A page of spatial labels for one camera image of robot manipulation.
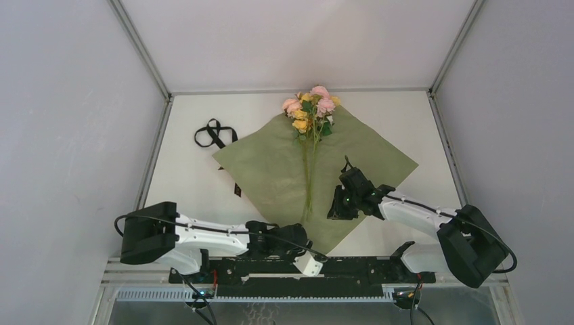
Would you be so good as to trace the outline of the two-sided peach green wrapping paper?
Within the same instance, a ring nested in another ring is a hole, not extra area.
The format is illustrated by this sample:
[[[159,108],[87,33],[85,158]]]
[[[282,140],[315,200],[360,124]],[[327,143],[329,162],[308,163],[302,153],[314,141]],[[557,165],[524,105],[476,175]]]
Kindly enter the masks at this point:
[[[364,218],[327,218],[346,162],[375,186],[397,187],[418,167],[342,106],[334,111],[332,134],[310,147],[307,157],[294,138],[292,121],[283,114],[213,154],[268,222],[302,224],[313,249],[321,253],[334,249]]]

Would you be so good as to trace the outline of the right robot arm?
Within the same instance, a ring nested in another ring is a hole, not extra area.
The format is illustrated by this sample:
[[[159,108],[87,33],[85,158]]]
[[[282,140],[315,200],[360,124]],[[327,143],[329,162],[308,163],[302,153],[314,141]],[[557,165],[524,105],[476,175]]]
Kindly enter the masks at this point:
[[[398,249],[391,272],[401,282],[423,272],[449,272],[470,288],[492,274],[513,272],[518,259],[484,214],[466,204],[459,209],[430,207],[388,185],[375,186],[357,167],[346,165],[328,212],[331,220],[356,219],[359,213],[401,223],[432,238]]]

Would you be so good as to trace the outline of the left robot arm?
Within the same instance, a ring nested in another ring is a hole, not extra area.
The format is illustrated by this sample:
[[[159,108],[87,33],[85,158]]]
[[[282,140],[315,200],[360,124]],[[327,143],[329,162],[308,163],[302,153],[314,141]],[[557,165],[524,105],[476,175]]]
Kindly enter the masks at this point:
[[[318,276],[327,258],[313,250],[304,227],[279,226],[263,221],[225,225],[201,221],[177,212],[174,202],[161,202],[114,220],[122,238],[121,263],[160,263],[195,282],[212,272],[211,251],[226,257],[265,259],[277,256],[292,263],[305,276]]]

